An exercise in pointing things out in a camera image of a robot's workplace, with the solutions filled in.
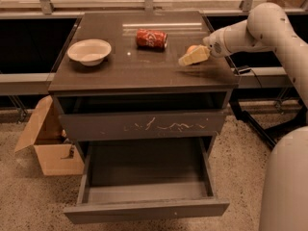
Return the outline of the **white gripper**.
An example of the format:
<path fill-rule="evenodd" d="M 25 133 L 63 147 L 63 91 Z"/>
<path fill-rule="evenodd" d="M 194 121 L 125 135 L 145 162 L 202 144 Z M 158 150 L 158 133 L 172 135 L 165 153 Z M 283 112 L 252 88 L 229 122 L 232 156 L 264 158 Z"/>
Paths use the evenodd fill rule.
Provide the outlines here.
<path fill-rule="evenodd" d="M 210 57 L 210 53 L 213 57 L 216 58 L 230 56 L 231 53 L 226 46 L 224 34 L 224 28 L 214 31 L 203 39 L 203 43 L 206 46 L 198 45 L 197 48 L 195 48 L 191 53 L 185 53 L 178 60 L 178 63 L 181 66 L 198 64 L 207 61 Z"/>

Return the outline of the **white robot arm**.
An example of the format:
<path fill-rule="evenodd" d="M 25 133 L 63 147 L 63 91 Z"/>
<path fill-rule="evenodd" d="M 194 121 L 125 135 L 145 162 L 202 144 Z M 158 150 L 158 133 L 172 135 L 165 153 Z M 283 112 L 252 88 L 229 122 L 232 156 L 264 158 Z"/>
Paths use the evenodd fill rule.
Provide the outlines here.
<path fill-rule="evenodd" d="M 238 52 L 273 51 L 308 106 L 308 44 L 274 3 L 252 9 L 248 18 L 214 31 L 191 46 L 178 63 L 197 64 Z M 308 231 L 308 126 L 284 136 L 269 156 L 259 231 Z"/>

